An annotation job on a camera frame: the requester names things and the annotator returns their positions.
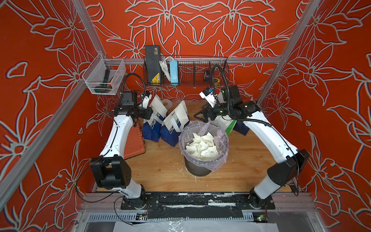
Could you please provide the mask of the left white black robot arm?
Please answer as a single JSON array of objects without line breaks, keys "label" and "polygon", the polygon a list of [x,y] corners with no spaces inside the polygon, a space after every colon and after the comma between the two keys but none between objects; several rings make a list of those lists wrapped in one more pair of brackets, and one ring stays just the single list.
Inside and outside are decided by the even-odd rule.
[{"label": "left white black robot arm", "polygon": [[146,205],[146,191],[143,185],[132,179],[131,168],[124,160],[124,151],[136,120],[149,120],[153,114],[148,106],[151,97],[151,93],[145,90],[138,103],[137,92],[125,91],[121,94],[113,110],[113,127],[108,141],[99,157],[90,161],[97,186],[121,193],[135,209],[143,209]]}]

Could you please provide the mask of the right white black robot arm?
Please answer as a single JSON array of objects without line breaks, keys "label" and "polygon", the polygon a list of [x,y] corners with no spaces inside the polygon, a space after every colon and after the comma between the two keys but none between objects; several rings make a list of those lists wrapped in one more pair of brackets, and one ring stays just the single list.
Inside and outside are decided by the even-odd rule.
[{"label": "right white black robot arm", "polygon": [[298,150],[268,121],[254,101],[243,101],[236,85],[224,86],[219,94],[213,88],[200,92],[208,102],[199,112],[200,119],[208,122],[218,116],[228,116],[241,121],[266,146],[275,160],[265,178],[249,192],[247,203],[253,209],[261,209],[269,197],[293,178],[298,177],[309,159],[309,152]]}]

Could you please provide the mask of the white green paper bag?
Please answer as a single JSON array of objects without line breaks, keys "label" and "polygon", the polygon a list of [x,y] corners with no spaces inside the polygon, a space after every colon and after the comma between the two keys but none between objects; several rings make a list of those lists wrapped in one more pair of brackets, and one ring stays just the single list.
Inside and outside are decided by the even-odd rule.
[{"label": "white green paper bag", "polygon": [[212,121],[214,125],[224,130],[227,135],[231,134],[236,122],[236,120],[231,119],[229,116],[217,116],[215,120]]}]

